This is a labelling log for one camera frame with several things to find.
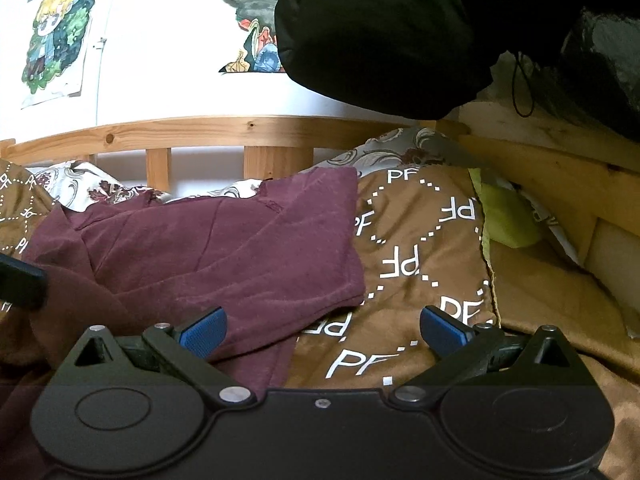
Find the metal screw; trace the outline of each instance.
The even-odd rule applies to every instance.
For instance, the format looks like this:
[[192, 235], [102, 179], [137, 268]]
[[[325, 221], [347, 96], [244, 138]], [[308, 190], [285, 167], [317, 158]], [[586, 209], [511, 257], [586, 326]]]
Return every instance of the metal screw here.
[[245, 402], [249, 397], [251, 397], [251, 391], [249, 391], [244, 386], [228, 386], [220, 390], [220, 399], [225, 402]]
[[318, 399], [316, 400], [316, 408], [328, 408], [331, 405], [331, 401], [329, 399]]
[[418, 386], [400, 386], [394, 395], [403, 402], [418, 402], [426, 397], [427, 392]]

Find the white wall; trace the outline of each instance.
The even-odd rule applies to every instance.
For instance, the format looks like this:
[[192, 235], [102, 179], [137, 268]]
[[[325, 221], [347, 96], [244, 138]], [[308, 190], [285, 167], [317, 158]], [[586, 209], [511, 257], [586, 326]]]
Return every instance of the white wall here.
[[[314, 115], [400, 120], [311, 92], [285, 74], [226, 74], [246, 33], [223, 0], [96, 0], [82, 93], [20, 109], [37, 2], [0, 0], [0, 138], [18, 142], [97, 124], [194, 115]], [[104, 49], [100, 38], [106, 38]], [[241, 148], [175, 150], [180, 194], [242, 177]], [[322, 159], [331, 153], [317, 153]], [[102, 156], [121, 180], [145, 178], [141, 153]]]

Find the black drawstring cord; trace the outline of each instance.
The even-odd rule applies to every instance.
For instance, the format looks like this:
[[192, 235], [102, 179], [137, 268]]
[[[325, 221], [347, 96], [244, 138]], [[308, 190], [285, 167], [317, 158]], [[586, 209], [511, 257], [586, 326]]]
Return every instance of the black drawstring cord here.
[[[536, 107], [536, 101], [533, 98], [533, 92], [531, 91], [531, 84], [529, 83], [529, 78], [527, 77], [527, 74], [524, 72], [524, 69], [522, 68], [522, 65], [520, 63], [521, 57], [522, 57], [522, 53], [521, 52], [516, 54], [516, 64], [513, 67], [513, 77], [511, 78], [511, 100], [513, 101], [513, 107], [515, 108], [517, 114], [520, 117], [523, 117], [523, 118], [526, 119], [527, 117], [531, 117], [531, 115], [533, 114], [533, 110]], [[529, 89], [529, 95], [531, 96], [531, 110], [526, 115], [523, 115], [520, 112], [520, 110], [518, 110], [518, 105], [516, 104], [516, 73], [517, 73], [518, 69], [520, 69], [520, 71], [522, 72], [522, 76], [524, 77], [524, 81], [526, 81], [527, 88]]]

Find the wooden post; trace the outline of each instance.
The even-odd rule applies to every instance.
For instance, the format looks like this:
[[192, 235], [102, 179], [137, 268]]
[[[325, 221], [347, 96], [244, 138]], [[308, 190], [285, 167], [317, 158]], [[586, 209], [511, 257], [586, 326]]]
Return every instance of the wooden post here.
[[313, 148], [245, 146], [244, 178], [283, 178], [314, 164]]
[[82, 160], [83, 162], [88, 162], [89, 164], [96, 165], [97, 157], [95, 155], [79, 155], [76, 157], [76, 160]]
[[146, 150], [146, 184], [159, 191], [171, 191], [171, 148]]

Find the wooden bed frame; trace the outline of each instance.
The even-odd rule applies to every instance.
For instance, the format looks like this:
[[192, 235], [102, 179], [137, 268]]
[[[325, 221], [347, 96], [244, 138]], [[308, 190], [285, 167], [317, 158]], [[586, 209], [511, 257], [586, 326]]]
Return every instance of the wooden bed frame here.
[[[640, 310], [640, 144], [540, 110], [524, 119], [494, 102], [471, 102], [457, 110], [457, 117], [420, 124], [455, 138], [536, 196], [558, 218], [587, 268], [599, 266], [600, 274], [608, 274], [599, 276], [605, 283], [620, 282], [624, 290], [615, 291], [616, 297], [628, 296]], [[146, 150], [147, 185], [171, 191], [172, 148], [244, 146], [245, 178], [280, 178], [311, 166], [314, 148], [349, 150], [399, 126], [309, 116], [173, 118], [97, 126], [19, 144], [0, 140], [0, 157], [22, 165], [95, 162], [101, 153]], [[602, 226], [619, 229], [622, 238], [617, 249], [602, 242], [593, 254]], [[637, 254], [626, 256], [633, 263], [623, 274], [633, 284], [621, 281], [620, 269], [598, 263], [631, 246]]]

